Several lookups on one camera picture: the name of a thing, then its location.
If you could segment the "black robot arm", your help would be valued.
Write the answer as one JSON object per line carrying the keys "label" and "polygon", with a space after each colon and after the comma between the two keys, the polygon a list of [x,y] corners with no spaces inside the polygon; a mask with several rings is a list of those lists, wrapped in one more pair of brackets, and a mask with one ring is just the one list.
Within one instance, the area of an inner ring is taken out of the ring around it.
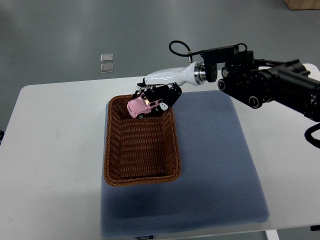
{"label": "black robot arm", "polygon": [[241,51],[238,44],[203,50],[200,56],[210,83],[217,81],[217,64],[224,64],[217,86],[225,94],[253,109],[276,101],[316,122],[304,137],[313,146],[320,146],[312,135],[320,129],[320,82],[309,77],[310,71],[299,59],[255,59],[253,51]]}

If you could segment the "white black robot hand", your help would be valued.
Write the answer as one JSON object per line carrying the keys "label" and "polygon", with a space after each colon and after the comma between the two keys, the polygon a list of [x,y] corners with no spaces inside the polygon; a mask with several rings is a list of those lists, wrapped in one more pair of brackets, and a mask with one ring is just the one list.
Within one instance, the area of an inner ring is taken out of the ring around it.
{"label": "white black robot hand", "polygon": [[202,85],[206,80],[205,67],[202,62],[193,62],[189,66],[168,68],[150,73],[135,87],[132,100],[145,94],[149,99],[162,102],[151,110],[160,113],[169,110],[182,94],[181,86],[189,83],[194,86]]}

